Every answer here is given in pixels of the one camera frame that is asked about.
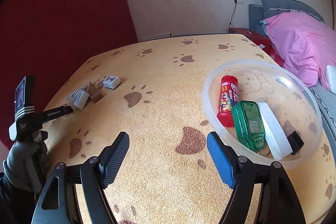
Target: blue gripper pad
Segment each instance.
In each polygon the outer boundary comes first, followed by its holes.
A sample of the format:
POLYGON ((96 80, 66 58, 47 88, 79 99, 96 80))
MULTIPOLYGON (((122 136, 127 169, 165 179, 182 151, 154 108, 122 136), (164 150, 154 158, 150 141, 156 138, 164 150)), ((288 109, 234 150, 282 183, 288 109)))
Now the blue gripper pad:
POLYGON ((114 182, 128 148, 129 136, 126 132, 120 132, 113 144, 102 151, 100 170, 103 174, 102 185, 104 189, 114 182))
POLYGON ((220 178, 225 184, 233 189, 236 181, 233 177, 232 165, 211 133, 209 133, 207 137, 207 147, 220 178))

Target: pink blanket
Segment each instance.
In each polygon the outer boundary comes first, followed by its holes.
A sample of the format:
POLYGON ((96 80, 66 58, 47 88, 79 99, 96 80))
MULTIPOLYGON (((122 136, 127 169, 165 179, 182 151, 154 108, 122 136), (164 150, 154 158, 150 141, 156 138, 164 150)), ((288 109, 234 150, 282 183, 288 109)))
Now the pink blanket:
POLYGON ((326 66, 336 66, 336 33, 327 25, 302 12, 281 13, 265 19, 268 37, 284 59, 283 67, 308 87, 329 89, 326 66))

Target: metal screw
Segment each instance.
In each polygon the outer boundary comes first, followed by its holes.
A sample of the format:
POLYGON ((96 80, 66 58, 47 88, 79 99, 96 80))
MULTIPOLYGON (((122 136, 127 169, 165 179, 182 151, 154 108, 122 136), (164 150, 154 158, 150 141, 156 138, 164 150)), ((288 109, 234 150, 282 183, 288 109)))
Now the metal screw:
POLYGON ((275 168, 281 168, 281 163, 275 161, 275 162, 273 163, 273 166, 274 166, 275 168))
POLYGON ((245 156, 238 157, 238 160, 242 163, 247 162, 247 158, 245 156))
POLYGON ((56 169, 62 169, 64 167, 65 167, 65 163, 63 163, 63 162, 59 162, 59 163, 56 164, 56 169))
POLYGON ((98 161, 98 157, 97 156, 93 156, 91 158, 89 158, 89 162, 92 164, 95 164, 98 161))

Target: green tin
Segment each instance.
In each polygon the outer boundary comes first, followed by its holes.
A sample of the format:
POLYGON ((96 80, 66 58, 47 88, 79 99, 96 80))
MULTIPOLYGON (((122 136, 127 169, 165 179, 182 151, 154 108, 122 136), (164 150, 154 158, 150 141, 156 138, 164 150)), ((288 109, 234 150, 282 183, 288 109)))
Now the green tin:
POLYGON ((231 111, 238 141, 254 152, 264 148, 265 129, 257 103, 239 101, 231 111))

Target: blue textured pad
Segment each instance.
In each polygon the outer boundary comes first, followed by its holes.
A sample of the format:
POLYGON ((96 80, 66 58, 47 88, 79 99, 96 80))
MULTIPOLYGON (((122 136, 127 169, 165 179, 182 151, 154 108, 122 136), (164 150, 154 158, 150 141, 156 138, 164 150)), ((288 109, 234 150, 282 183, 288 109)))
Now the blue textured pad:
POLYGON ((232 165, 211 133, 207 137, 207 147, 222 181, 231 189, 236 181, 233 178, 232 165))
POLYGON ((127 134, 125 134, 121 142, 115 149, 114 153, 112 154, 107 167, 104 169, 104 178, 102 183, 105 187, 114 182, 120 166, 126 156, 128 148, 129 137, 127 134))

